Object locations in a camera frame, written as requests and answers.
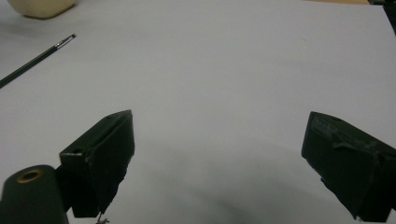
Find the table surface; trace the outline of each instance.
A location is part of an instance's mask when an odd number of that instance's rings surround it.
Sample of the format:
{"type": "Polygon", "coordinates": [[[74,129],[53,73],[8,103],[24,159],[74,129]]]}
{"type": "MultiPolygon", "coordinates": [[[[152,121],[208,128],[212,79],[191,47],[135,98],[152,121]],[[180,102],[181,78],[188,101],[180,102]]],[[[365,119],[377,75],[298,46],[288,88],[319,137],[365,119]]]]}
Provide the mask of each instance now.
{"type": "Polygon", "coordinates": [[[325,2],[325,3],[342,3],[342,4],[355,4],[355,5],[370,5],[367,0],[307,0],[313,2],[325,2]]]}
{"type": "Polygon", "coordinates": [[[2,1],[0,78],[71,34],[0,90],[0,182],[57,167],[96,121],[132,109],[136,150],[111,223],[356,223],[301,157],[310,111],[396,147],[382,7],[80,0],[39,21],[2,1]]]}

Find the white paper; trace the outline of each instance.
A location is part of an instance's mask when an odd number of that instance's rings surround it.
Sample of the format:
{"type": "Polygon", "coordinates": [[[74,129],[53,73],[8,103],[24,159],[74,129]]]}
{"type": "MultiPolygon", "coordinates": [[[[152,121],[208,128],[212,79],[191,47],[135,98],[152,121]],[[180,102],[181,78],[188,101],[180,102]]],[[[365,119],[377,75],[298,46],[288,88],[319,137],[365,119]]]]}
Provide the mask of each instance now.
{"type": "Polygon", "coordinates": [[[0,182],[57,167],[95,122],[130,108],[135,156],[111,223],[355,223],[301,157],[309,112],[396,147],[396,45],[381,7],[81,0],[38,21],[3,2],[0,77],[71,34],[0,90],[0,182]]]}

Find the beige object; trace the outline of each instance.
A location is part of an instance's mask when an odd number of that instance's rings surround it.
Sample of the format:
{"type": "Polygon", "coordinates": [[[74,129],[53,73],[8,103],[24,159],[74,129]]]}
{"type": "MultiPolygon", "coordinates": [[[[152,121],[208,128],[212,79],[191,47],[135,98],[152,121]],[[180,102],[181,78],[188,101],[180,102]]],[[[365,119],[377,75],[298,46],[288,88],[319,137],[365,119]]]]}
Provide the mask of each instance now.
{"type": "Polygon", "coordinates": [[[75,4],[75,0],[8,0],[8,2],[22,15],[38,19],[55,17],[75,4]]]}

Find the brass ring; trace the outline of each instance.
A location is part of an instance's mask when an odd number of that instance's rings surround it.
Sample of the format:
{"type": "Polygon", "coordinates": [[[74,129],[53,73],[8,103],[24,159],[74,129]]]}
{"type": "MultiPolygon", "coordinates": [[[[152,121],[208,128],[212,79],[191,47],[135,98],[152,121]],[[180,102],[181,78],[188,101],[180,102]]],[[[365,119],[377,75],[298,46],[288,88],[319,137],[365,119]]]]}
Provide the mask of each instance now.
{"type": "Polygon", "coordinates": [[[42,170],[33,169],[33,170],[30,170],[30,171],[26,171],[23,175],[20,175],[17,178],[17,181],[20,184],[26,184],[26,183],[29,183],[29,182],[37,180],[42,175],[43,175],[43,171],[42,170]]]}

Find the pen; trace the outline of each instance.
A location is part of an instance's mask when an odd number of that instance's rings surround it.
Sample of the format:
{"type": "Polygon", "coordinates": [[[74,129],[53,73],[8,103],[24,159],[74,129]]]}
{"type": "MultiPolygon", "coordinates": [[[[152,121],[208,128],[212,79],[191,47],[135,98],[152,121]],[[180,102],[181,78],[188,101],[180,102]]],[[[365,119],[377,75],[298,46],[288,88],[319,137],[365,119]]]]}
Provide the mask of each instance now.
{"type": "Polygon", "coordinates": [[[6,76],[5,78],[1,79],[0,80],[0,89],[3,88],[4,86],[6,86],[9,82],[14,80],[18,76],[22,75],[24,72],[29,70],[31,67],[35,66],[36,64],[38,64],[41,61],[43,61],[44,59],[46,59],[53,52],[55,52],[56,50],[60,49],[61,47],[63,47],[67,43],[69,43],[75,37],[76,37],[76,35],[70,35],[66,39],[60,41],[56,45],[52,46],[51,48],[47,49],[46,51],[44,51],[43,53],[38,55],[37,57],[33,58],[33,60],[30,61],[29,63],[24,64],[22,67],[18,68],[13,73],[11,73],[8,76],[6,76]]]}

